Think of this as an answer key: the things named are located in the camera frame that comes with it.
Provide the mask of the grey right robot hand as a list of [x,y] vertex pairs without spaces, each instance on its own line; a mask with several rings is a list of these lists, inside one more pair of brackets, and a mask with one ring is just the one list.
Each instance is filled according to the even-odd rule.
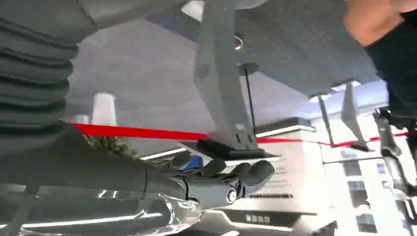
[[214,159],[183,169],[90,146],[74,126],[0,131],[3,236],[166,236],[198,224],[207,209],[259,191],[274,174],[266,160],[223,173]]

